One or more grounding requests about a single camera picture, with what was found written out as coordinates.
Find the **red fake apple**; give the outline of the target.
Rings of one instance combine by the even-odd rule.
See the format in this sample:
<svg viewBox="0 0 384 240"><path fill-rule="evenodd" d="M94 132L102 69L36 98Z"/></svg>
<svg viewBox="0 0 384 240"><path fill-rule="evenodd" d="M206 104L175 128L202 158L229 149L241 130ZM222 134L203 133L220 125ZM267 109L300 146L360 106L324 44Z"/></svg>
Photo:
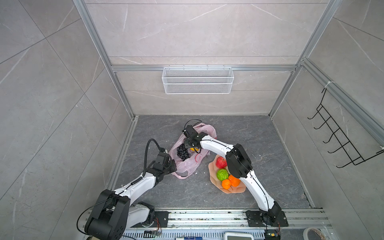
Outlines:
<svg viewBox="0 0 384 240"><path fill-rule="evenodd" d="M218 157L218 158L216 159L216 163L215 163L215 165L216 165L216 167L217 167L218 169L225 169L225 168L228 166L228 164L227 164L227 160L224 159L223 157Z"/></svg>

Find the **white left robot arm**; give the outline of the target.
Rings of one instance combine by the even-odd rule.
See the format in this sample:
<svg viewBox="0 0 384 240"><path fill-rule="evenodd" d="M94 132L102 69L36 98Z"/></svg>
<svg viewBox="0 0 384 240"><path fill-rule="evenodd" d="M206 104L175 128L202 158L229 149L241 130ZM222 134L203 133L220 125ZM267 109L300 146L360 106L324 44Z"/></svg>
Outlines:
<svg viewBox="0 0 384 240"><path fill-rule="evenodd" d="M155 221L155 208L150 204L133 203L154 188L164 176L177 170L175 160L160 152L157 159L131 183L114 191L100 193L85 224L84 232L99 240L119 240L127 228L137 224L151 226Z"/></svg>

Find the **orange fake fruit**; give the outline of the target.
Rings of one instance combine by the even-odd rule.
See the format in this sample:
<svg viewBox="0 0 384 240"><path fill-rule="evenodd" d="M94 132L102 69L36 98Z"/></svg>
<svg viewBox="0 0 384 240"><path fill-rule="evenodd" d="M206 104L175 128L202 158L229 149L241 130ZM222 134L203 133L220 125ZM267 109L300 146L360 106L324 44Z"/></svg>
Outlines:
<svg viewBox="0 0 384 240"><path fill-rule="evenodd" d="M231 183L231 181L229 179L225 179L225 180L222 181L223 189L229 190L231 188L231 186L232 186L232 183Z"/></svg>
<svg viewBox="0 0 384 240"><path fill-rule="evenodd" d="M231 182L232 187L238 187L241 183L241 180L235 178L233 175L229 175L228 180Z"/></svg>

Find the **pink scalloped plate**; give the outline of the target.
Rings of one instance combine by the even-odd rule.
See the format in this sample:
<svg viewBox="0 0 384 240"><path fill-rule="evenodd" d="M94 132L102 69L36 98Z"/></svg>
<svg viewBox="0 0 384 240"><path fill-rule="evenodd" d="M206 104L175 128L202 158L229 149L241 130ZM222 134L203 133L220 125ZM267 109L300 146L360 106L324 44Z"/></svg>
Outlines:
<svg viewBox="0 0 384 240"><path fill-rule="evenodd" d="M219 157L219 155L216 155L215 159L211 163L209 163L209 173L212 184L226 194L239 194L245 192L246 186L243 182L240 182L237 187L230 186L228 190L223 188L222 182L217 178L217 171L219 170L219 168L217 168L216 166L216 161Z"/></svg>

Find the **dark fake grapes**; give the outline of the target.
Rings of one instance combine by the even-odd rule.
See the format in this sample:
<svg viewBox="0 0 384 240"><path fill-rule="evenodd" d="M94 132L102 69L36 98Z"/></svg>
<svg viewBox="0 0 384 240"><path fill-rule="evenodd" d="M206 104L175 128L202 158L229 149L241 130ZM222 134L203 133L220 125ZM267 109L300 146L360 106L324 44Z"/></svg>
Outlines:
<svg viewBox="0 0 384 240"><path fill-rule="evenodd" d="M190 158L190 153L188 152L188 149L185 147L184 144L181 144L177 147L177 156L182 160L185 161Z"/></svg>

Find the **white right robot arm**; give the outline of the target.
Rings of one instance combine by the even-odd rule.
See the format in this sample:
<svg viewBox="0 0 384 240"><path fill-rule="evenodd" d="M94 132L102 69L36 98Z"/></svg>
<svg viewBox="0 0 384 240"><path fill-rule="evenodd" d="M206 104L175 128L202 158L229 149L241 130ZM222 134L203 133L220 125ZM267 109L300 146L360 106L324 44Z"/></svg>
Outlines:
<svg viewBox="0 0 384 240"><path fill-rule="evenodd" d="M256 200L263 222L269 226L277 223L278 217L282 216L283 211L258 180L252 162L242 145L223 143L207 133L198 133L191 126L183 130L183 134L186 137L184 140L186 148L197 147L225 158L229 172L245 184Z"/></svg>

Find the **green fake fruit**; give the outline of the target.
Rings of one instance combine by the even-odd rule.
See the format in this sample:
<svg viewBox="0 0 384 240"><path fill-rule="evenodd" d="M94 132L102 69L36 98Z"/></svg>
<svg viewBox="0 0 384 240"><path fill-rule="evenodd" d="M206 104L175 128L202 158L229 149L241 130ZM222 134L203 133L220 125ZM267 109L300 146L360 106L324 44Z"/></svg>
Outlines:
<svg viewBox="0 0 384 240"><path fill-rule="evenodd" d="M219 169L216 173L216 177L219 181L224 181L229 178L229 173L226 169Z"/></svg>

